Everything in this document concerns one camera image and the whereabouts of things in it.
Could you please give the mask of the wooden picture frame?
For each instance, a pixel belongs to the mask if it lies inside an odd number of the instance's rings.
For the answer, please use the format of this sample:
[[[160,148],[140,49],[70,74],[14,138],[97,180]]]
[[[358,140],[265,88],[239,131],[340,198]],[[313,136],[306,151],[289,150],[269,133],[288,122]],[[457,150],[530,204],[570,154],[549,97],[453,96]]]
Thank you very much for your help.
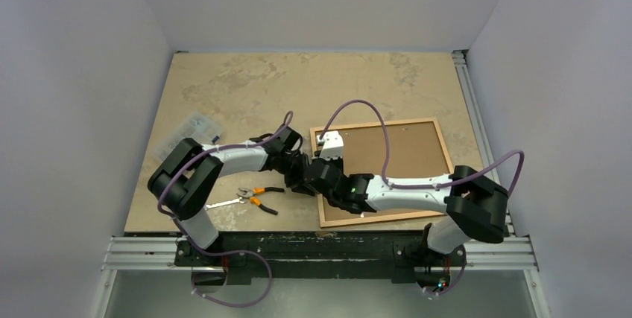
[[[390,156],[386,174],[395,178],[437,177],[453,172],[453,164],[436,118],[387,121]],[[332,125],[344,142],[344,173],[376,174],[382,172],[385,141],[379,122]],[[317,199],[320,226],[352,226],[396,220],[439,217],[431,211],[392,209],[367,214],[350,214],[337,209],[323,196]]]

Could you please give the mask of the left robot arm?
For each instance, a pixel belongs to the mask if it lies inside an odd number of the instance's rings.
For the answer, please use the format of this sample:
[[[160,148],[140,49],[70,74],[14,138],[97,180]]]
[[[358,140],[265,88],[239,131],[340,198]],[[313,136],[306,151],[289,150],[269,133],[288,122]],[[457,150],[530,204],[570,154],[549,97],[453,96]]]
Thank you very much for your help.
[[[220,232],[204,211],[215,183],[241,172],[276,171],[283,175],[287,189],[313,196],[315,191],[304,182],[309,158],[302,151],[302,141],[286,124],[275,133],[239,144],[204,146],[185,138],[151,174],[147,188],[157,199],[159,211],[188,237],[194,257],[212,265],[227,254],[218,241]]]

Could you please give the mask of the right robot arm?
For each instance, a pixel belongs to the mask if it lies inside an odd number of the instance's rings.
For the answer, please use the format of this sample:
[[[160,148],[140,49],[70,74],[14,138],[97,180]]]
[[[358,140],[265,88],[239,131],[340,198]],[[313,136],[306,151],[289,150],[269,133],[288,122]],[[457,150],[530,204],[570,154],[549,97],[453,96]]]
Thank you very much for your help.
[[[304,173],[305,184],[331,206],[352,214],[410,209],[445,215],[426,229],[420,257],[435,264],[467,241],[500,244],[505,237],[508,190],[466,165],[430,178],[347,176],[337,166],[316,159]]]

